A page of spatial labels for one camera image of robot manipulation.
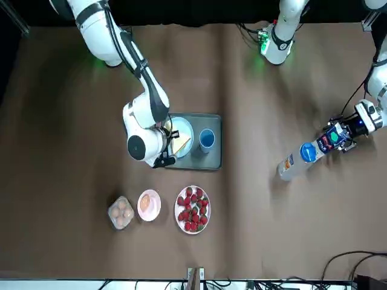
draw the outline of small plate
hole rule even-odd
[[[204,225],[204,227],[203,227],[203,229],[201,231],[186,231],[184,229],[185,221],[179,221],[178,220],[178,215],[183,210],[183,206],[177,204],[177,199],[179,198],[179,196],[183,197],[183,199],[186,198],[186,189],[188,187],[192,188],[192,194],[196,194],[196,190],[197,189],[201,189],[203,191],[203,197],[204,198],[208,198],[208,206],[207,206],[207,214],[206,214],[206,216],[207,216],[207,223]],[[183,232],[187,233],[187,234],[198,234],[198,233],[201,233],[202,231],[204,231],[204,229],[206,228],[206,226],[210,222],[210,217],[211,217],[211,202],[210,202],[210,199],[209,199],[207,193],[201,187],[196,186],[196,185],[190,185],[190,186],[187,186],[187,187],[183,188],[182,191],[178,194],[178,196],[176,198],[176,201],[175,201],[175,220],[176,220],[178,226],[180,227],[180,229]]]
[[[191,139],[187,142],[187,144],[176,153],[177,158],[184,157],[191,150],[192,143],[194,142],[194,130],[192,129],[192,125],[190,122],[188,122],[184,118],[173,117],[172,118],[172,130],[173,131],[178,130],[179,132],[182,132],[182,133],[191,137]],[[170,155],[172,154],[171,145],[168,146],[168,153]]]
[[[144,197],[144,195],[149,195],[151,197],[151,199],[154,200],[154,208],[151,212],[143,212],[140,208],[140,202],[142,200],[142,198]],[[138,201],[137,201],[137,212],[138,212],[138,215],[146,222],[151,222],[153,221],[155,218],[157,218],[158,214],[160,213],[160,210],[161,210],[161,199],[160,199],[160,195],[158,195],[158,193],[156,191],[154,191],[153,189],[148,189],[148,190],[145,190],[141,195],[140,197],[138,198]]]

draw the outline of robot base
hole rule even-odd
[[[266,31],[268,32],[269,38],[267,40],[266,46],[264,49],[261,49],[261,54],[272,64],[281,65],[287,56],[290,54],[291,46],[293,41],[290,42],[290,45],[285,50],[278,49],[278,46],[274,43],[272,37],[273,24],[270,24]]]

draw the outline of egg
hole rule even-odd
[[[116,220],[117,226],[121,228],[123,226],[123,217],[119,216]]]
[[[118,218],[118,216],[120,215],[120,210],[117,208],[117,207],[114,207],[112,210],[111,210],[111,216],[116,219]]]
[[[141,198],[141,202],[140,202],[141,210],[146,211],[150,203],[151,203],[151,197],[149,195],[144,195],[144,197]]]
[[[126,202],[123,200],[119,201],[119,209],[123,210],[125,209],[125,207],[126,207]]]
[[[131,219],[133,217],[133,211],[130,209],[130,208],[127,208],[124,212],[123,212],[123,216],[124,218],[126,219]]]

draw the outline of bottle label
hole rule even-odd
[[[336,149],[345,140],[345,136],[338,134],[336,127],[332,126],[317,139],[317,144],[319,145],[321,152],[327,154]]]
[[[288,158],[285,159],[285,164],[284,164],[284,172],[286,170],[289,170],[291,166],[293,166],[293,154],[290,154]]]

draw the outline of blue cup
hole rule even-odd
[[[210,129],[204,129],[199,136],[200,149],[204,153],[209,153],[215,144],[215,134]]]

